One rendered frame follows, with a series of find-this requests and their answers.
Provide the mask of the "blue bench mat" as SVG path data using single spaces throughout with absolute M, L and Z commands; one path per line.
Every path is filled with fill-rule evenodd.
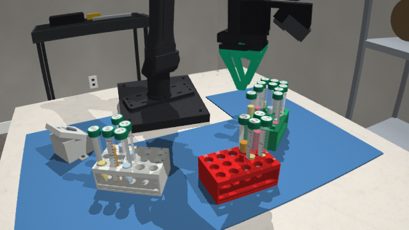
M 319 188 L 383 154 L 286 99 L 288 126 L 276 149 L 276 186 L 216 204 L 198 175 L 198 157 L 239 146 L 246 91 L 206 96 L 233 119 L 135 142 L 169 148 L 162 196 L 97 190 L 95 151 L 68 163 L 48 130 L 26 134 L 14 230 L 224 230 Z

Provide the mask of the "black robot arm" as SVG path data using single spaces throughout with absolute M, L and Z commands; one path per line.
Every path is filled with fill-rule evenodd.
M 279 8 L 273 16 L 273 23 L 296 40 L 302 42 L 311 32 L 312 3 L 263 0 L 240 1 L 240 33 L 267 33 L 271 8 Z M 195 94 L 186 82 L 170 84 L 170 72 L 178 68 L 178 61 L 180 56 L 174 41 L 174 0 L 149 0 L 149 33 L 141 70 L 147 78 L 148 90 L 123 97 L 130 112 Z

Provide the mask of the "green tube rack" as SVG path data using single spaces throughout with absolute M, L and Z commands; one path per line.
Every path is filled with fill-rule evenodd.
M 263 112 L 267 112 L 267 106 L 263 109 Z M 272 114 L 267 114 L 266 116 L 272 117 Z M 288 126 L 289 109 L 284 109 L 284 115 L 280 116 L 278 125 L 272 125 L 270 127 L 268 146 L 267 149 L 271 151 L 276 151 L 286 129 Z

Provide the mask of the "red tube rack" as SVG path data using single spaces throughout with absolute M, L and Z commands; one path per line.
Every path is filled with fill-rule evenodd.
M 257 149 L 249 160 L 239 146 L 198 157 L 199 179 L 217 205 L 276 186 L 280 167 L 269 152 L 261 157 Z

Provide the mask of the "white test tube rack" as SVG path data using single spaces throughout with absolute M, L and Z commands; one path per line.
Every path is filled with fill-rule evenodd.
M 101 167 L 96 162 L 92 168 L 97 190 L 162 196 L 171 169 L 169 148 L 134 146 L 134 149 L 136 159 L 132 161 L 129 169 L 123 168 L 121 160 L 118 160 L 119 166 L 111 167 L 107 148 L 105 149 L 106 165 Z M 104 181 L 100 174 L 110 175 L 108 180 Z M 120 176 L 120 182 L 114 181 L 113 175 Z M 132 179 L 132 183 L 128 183 L 125 176 L 135 177 L 135 179 Z

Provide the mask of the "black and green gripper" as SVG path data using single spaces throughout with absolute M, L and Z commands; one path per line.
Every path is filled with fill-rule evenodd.
M 219 44 L 219 54 L 227 66 L 237 90 L 245 91 L 268 48 L 267 35 L 269 35 L 269 31 L 263 36 L 240 33 L 240 1 L 263 0 L 228 0 L 228 28 L 217 33 L 217 42 L 221 43 Z M 236 68 L 231 57 L 233 57 Z M 246 74 L 241 58 L 247 58 L 251 61 Z

